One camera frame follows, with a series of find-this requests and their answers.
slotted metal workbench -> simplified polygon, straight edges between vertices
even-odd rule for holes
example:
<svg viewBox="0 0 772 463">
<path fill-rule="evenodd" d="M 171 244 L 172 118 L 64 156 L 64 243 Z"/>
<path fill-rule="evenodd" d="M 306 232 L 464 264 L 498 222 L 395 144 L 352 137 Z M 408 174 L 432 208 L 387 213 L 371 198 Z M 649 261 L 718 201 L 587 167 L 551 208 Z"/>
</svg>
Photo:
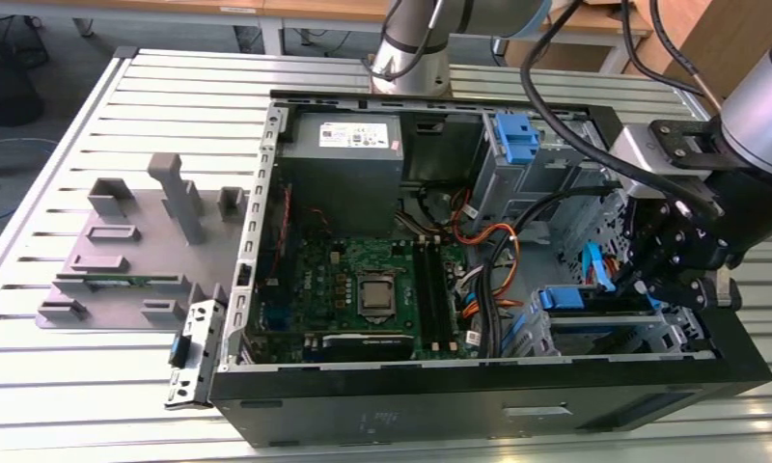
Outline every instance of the slotted metal workbench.
<svg viewBox="0 0 772 463">
<path fill-rule="evenodd" d="M 458 97 L 526 99 L 514 69 L 452 66 L 452 77 Z M 613 106 L 626 123 L 701 116 L 638 78 L 539 72 L 535 83 L 549 100 Z M 772 383 L 626 434 L 256 451 L 216 410 L 164 411 L 172 334 L 39 330 L 37 306 L 87 220 L 95 179 L 158 189 L 147 163 L 168 151 L 183 154 L 199 189 L 251 185 L 275 88 L 367 92 L 368 84 L 350 60 L 159 50 L 116 58 L 103 73 L 0 238 L 0 450 L 15 450 L 0 458 L 772 461 Z M 741 317 L 772 366 L 772 239 L 734 276 Z"/>
</svg>

gray 3d-printed holder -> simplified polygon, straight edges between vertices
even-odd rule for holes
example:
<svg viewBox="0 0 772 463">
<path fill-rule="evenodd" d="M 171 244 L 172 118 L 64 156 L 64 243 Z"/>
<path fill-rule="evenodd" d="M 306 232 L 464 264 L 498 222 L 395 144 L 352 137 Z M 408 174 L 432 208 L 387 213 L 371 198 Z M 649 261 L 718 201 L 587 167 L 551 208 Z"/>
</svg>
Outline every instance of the gray 3d-printed holder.
<svg viewBox="0 0 772 463">
<path fill-rule="evenodd" d="M 37 315 L 41 328 L 176 330 L 192 304 L 232 287 L 248 192 L 198 191 L 180 156 L 156 153 L 163 190 L 100 178 L 94 213 Z"/>
</svg>

cpu socket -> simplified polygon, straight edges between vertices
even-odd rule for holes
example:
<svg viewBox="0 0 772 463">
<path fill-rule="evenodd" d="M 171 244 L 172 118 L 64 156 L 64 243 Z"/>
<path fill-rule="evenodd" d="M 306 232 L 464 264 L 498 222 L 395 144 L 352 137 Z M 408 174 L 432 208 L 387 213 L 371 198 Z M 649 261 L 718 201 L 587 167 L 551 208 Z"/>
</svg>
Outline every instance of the cpu socket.
<svg viewBox="0 0 772 463">
<path fill-rule="evenodd" d="M 358 314 L 380 324 L 398 313 L 395 279 L 391 275 L 358 275 Z"/>
</svg>

ram slot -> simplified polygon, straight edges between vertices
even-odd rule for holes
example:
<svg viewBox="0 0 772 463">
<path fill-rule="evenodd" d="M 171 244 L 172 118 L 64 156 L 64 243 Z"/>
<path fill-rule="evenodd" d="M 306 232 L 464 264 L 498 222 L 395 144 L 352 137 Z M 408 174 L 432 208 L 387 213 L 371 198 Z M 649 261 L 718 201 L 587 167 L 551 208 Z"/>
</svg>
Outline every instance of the ram slot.
<svg viewBox="0 0 772 463">
<path fill-rule="evenodd" d="M 452 337 L 452 315 L 447 294 L 447 276 L 440 256 L 440 246 L 432 244 L 426 252 L 427 278 L 431 290 L 432 309 L 435 313 L 436 339 L 442 350 L 450 350 Z"/>
<path fill-rule="evenodd" d="M 418 312 L 422 317 L 422 341 L 423 348 L 432 348 L 438 342 L 438 323 L 435 322 L 435 308 L 432 306 L 432 294 L 428 284 L 427 271 L 428 243 L 418 242 L 412 246 L 412 261 L 415 263 L 415 295 L 418 300 Z"/>
</svg>

white label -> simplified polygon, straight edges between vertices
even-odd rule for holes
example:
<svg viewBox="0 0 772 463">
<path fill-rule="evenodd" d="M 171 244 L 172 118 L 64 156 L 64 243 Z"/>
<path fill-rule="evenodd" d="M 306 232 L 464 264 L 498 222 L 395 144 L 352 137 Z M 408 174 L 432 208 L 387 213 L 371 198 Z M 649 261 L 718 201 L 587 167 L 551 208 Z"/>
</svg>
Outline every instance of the white label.
<svg viewBox="0 0 772 463">
<path fill-rule="evenodd" d="M 476 331 L 467 331 L 466 332 L 466 343 L 470 345 L 480 346 L 480 333 Z"/>
<path fill-rule="evenodd" d="M 224 13 L 247 13 L 256 14 L 258 10 L 254 8 L 238 8 L 238 7 L 220 7 L 220 11 Z"/>
<path fill-rule="evenodd" d="M 478 217 L 478 209 L 468 204 L 463 205 L 463 213 L 468 215 L 471 219 Z"/>
<path fill-rule="evenodd" d="M 320 125 L 322 148 L 388 148 L 384 123 L 324 123 Z"/>
</svg>

